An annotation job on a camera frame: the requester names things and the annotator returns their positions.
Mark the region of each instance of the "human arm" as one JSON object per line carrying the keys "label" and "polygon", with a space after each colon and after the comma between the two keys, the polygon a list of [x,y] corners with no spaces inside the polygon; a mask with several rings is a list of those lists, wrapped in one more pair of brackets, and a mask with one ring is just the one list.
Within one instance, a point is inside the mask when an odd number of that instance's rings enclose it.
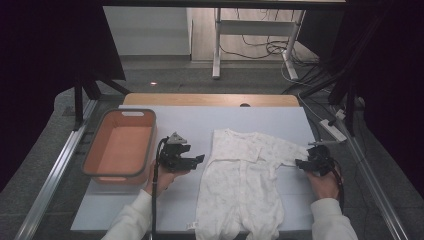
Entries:
{"label": "human arm", "polygon": [[350,220],[342,215],[339,202],[339,188],[333,173],[318,177],[306,172],[312,189],[318,198],[311,204],[314,223],[312,238],[314,240],[356,240],[355,231]]}
{"label": "human arm", "polygon": [[[111,227],[103,240],[140,240],[151,223],[152,216],[152,189],[153,189],[153,162],[150,166],[150,175],[146,187],[140,190],[140,194],[130,205],[126,205],[113,220]],[[178,176],[184,175],[186,172],[169,172],[159,167],[157,194],[167,189],[169,185]]]}

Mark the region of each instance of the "white tabletop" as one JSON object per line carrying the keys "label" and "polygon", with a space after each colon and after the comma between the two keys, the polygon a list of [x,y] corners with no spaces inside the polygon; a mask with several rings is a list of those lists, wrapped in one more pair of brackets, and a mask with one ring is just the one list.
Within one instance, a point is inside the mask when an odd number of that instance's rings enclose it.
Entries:
{"label": "white tabletop", "polygon": [[[204,163],[199,164],[197,170],[177,178],[158,198],[158,232],[184,233],[187,224],[195,221],[200,179],[210,154],[213,130],[230,128],[237,132],[260,132],[307,148],[308,142],[314,141],[301,107],[122,107],[155,111],[158,130],[156,146],[161,138],[177,131],[191,145],[190,152],[183,156],[206,155]],[[277,173],[277,188],[285,209],[285,219],[279,230],[311,229],[313,218],[310,204],[315,198],[308,179],[302,170],[294,167],[282,166]],[[102,185],[92,180],[71,230],[106,231],[122,207],[131,203],[142,187]]]}

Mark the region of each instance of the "white garment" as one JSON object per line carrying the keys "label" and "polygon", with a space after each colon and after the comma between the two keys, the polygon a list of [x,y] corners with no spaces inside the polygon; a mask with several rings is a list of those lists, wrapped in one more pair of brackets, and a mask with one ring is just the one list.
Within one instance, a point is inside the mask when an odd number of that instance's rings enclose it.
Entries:
{"label": "white garment", "polygon": [[234,239],[241,226],[249,240],[278,238],[284,209],[275,171],[307,156],[306,148],[269,135],[215,130],[200,183],[196,238]]}
{"label": "white garment", "polygon": [[324,198],[311,204],[314,224],[314,240],[357,240],[350,220],[342,215],[339,202],[333,198]]}

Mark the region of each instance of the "floor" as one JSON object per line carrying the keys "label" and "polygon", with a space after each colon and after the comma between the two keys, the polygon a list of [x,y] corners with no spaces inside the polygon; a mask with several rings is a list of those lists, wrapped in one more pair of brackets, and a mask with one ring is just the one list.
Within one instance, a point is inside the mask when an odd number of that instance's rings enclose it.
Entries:
{"label": "floor", "polygon": [[[127,76],[127,81],[119,81],[121,85],[134,92],[175,92],[175,93],[252,93],[252,94],[281,94],[293,83],[287,81],[280,55],[270,56],[267,61],[242,61],[245,58],[223,54],[226,60],[222,65],[222,78],[220,81],[211,79],[211,57],[213,46],[212,40],[203,37],[197,32],[207,32],[213,29],[213,11],[204,10],[198,14],[212,21],[203,21],[202,27],[197,28],[195,21],[193,46],[193,61],[183,60],[146,60],[137,57],[123,57],[122,63]],[[236,15],[235,10],[228,10],[223,17],[231,18]],[[258,10],[250,17],[270,18],[275,13]],[[279,17],[291,17],[291,13],[279,13]],[[265,39],[248,39],[260,43]],[[224,49],[242,53],[249,56],[261,56],[266,50],[261,47],[246,47],[240,36],[233,40],[222,41]],[[299,58],[304,61],[313,60],[313,54],[298,47]],[[310,66],[297,66],[299,75],[304,76],[311,69]],[[320,75],[317,81],[322,81],[325,74]],[[297,94],[307,88],[300,86],[289,91],[289,94]],[[117,94],[114,90],[101,85],[105,94]],[[305,99],[305,103],[311,110],[322,118],[329,118],[330,110],[325,91],[319,92],[311,98]],[[122,96],[113,100],[105,99],[103,108],[114,107],[122,101]],[[55,101],[55,111],[42,135],[34,145],[19,171],[10,181],[4,191],[0,193],[0,239],[13,239],[19,230],[26,213],[37,197],[46,177],[48,176],[55,160],[59,156],[70,132],[72,131],[73,118],[73,91],[68,90],[58,95]],[[424,239],[424,201],[417,194],[405,175],[396,165],[394,160],[385,151],[377,139],[367,130],[362,119],[362,106],[357,104],[355,114],[356,139],[360,142],[366,159],[372,166],[375,175],[380,181],[399,219],[409,236],[409,239]],[[305,112],[311,119],[311,129],[315,136],[331,140],[331,137],[321,128],[315,127],[319,119],[305,108]],[[80,161],[84,158],[88,140],[83,140],[74,154],[72,164],[66,170],[65,176],[58,187],[55,197],[37,229],[34,239],[100,239],[103,233],[84,234],[69,231],[75,211],[78,209],[84,194],[87,177],[80,171]],[[392,235],[386,227],[385,220],[380,210],[376,207],[373,196],[366,186],[357,164],[345,145],[332,145],[330,151],[334,158],[342,162],[344,169],[346,188],[346,215],[352,221],[352,225],[359,239],[392,239]],[[166,236],[167,239],[186,239],[193,236]],[[280,239],[311,239],[310,232],[283,233]]]}

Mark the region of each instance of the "white baby onesie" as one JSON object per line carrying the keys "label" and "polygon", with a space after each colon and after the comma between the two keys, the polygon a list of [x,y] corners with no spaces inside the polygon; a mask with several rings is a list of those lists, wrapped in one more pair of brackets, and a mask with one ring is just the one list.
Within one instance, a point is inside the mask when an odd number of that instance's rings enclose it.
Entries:
{"label": "white baby onesie", "polygon": [[196,239],[234,239],[241,226],[248,240],[278,238],[284,209],[276,169],[306,160],[306,148],[261,133],[215,130],[196,210]]}

